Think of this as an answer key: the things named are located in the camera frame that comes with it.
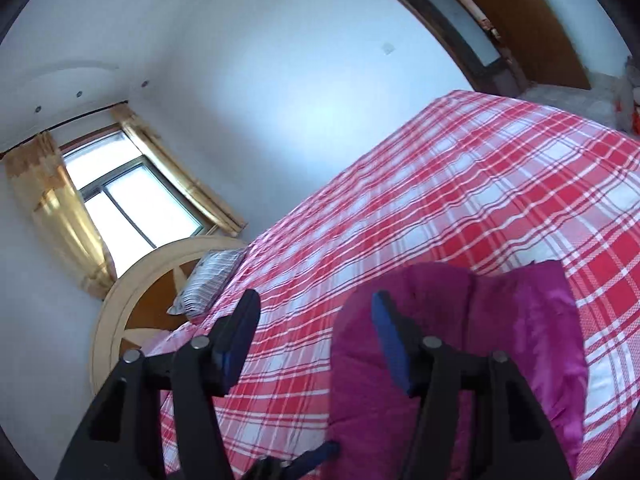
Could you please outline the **beige wooden headboard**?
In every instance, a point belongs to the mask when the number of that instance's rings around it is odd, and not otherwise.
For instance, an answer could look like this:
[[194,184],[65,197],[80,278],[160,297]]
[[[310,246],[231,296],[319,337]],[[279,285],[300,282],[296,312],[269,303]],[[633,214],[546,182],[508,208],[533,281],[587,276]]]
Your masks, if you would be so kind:
[[211,250],[238,249],[242,240],[202,235],[156,248],[117,279],[100,310],[90,356],[91,390],[98,392],[125,351],[139,349],[186,322],[167,313],[198,260]]

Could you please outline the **dark wooden door frame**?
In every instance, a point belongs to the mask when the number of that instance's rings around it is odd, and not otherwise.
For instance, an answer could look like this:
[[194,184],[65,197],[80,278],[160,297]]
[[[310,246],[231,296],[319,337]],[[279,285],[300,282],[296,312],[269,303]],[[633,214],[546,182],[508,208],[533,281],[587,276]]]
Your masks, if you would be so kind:
[[434,35],[474,90],[512,98],[525,92],[528,81],[518,62],[462,2],[398,1]]

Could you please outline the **right golden curtain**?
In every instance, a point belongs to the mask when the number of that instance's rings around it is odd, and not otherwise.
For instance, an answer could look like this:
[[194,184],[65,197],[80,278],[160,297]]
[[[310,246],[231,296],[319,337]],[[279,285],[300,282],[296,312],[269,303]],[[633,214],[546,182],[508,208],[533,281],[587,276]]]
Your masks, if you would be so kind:
[[114,105],[110,113],[136,148],[192,206],[227,235],[238,237],[241,234],[246,227],[242,217],[233,212],[219,195],[181,165],[163,146],[160,136],[127,103]]

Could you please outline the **red white plaid bedsheet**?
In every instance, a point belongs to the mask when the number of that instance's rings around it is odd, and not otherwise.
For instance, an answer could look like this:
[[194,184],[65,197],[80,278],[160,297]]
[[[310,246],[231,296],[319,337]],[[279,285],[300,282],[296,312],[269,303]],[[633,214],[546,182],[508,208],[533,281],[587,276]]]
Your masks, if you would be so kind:
[[549,259],[585,339],[585,479],[639,401],[639,144],[562,110],[469,91],[435,100],[258,236],[206,318],[157,349],[180,348],[258,292],[240,383],[216,403],[240,476],[260,456],[322,441],[332,325],[356,286],[421,261],[495,274]]

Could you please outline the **left golden curtain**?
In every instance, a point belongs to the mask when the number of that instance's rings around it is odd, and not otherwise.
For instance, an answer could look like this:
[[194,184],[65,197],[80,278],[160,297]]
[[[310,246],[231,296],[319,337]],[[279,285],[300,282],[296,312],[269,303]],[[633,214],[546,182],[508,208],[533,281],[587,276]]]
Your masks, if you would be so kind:
[[117,280],[113,257],[50,132],[36,134],[3,157],[17,203],[77,285],[104,299]]

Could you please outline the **golden curtain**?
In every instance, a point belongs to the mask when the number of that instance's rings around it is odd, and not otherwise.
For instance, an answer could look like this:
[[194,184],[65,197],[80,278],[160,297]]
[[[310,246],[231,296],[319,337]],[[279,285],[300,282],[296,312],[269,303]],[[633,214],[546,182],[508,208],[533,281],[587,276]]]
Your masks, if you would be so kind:
[[160,136],[127,103],[114,105],[110,113],[136,148],[192,206],[227,235],[238,237],[241,234],[246,227],[242,217],[233,212],[219,195],[181,165],[163,146]]
[[50,132],[36,134],[3,157],[17,203],[77,285],[104,299],[117,280],[113,257]]

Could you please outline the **window with dark frame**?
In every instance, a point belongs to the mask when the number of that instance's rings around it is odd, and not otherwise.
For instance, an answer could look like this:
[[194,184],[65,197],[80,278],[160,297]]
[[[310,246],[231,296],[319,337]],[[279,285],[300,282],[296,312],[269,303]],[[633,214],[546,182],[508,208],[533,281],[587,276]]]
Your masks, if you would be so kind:
[[72,148],[64,160],[117,275],[152,250],[213,226],[122,130]]

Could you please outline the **brown wooden door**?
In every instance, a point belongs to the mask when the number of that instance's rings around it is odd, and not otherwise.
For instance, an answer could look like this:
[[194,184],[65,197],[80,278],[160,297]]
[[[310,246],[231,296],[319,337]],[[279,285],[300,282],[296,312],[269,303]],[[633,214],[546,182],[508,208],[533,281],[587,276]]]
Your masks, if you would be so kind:
[[564,27],[546,0],[473,0],[497,29],[526,78],[589,90],[591,84]]

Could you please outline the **magenta puffer jacket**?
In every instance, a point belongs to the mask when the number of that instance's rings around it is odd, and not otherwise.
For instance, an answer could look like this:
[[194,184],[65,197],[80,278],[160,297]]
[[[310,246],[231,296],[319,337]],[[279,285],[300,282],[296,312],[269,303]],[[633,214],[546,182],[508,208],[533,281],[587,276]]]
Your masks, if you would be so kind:
[[331,344],[327,479],[568,479],[587,365],[562,266],[419,263],[359,286]]

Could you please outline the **striped grey white pillow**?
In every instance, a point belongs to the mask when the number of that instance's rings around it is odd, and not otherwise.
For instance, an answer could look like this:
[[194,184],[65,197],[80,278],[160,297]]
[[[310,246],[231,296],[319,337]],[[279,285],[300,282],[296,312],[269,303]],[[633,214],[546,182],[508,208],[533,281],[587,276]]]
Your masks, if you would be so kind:
[[206,252],[167,313],[185,315],[189,320],[206,314],[234,277],[246,252],[246,247]]

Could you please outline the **white wall switch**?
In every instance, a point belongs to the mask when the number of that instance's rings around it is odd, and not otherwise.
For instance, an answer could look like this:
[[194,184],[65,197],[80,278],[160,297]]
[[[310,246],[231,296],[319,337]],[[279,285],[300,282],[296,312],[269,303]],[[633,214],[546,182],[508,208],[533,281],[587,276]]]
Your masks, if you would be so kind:
[[396,50],[393,44],[383,44],[382,51],[385,55],[391,55]]

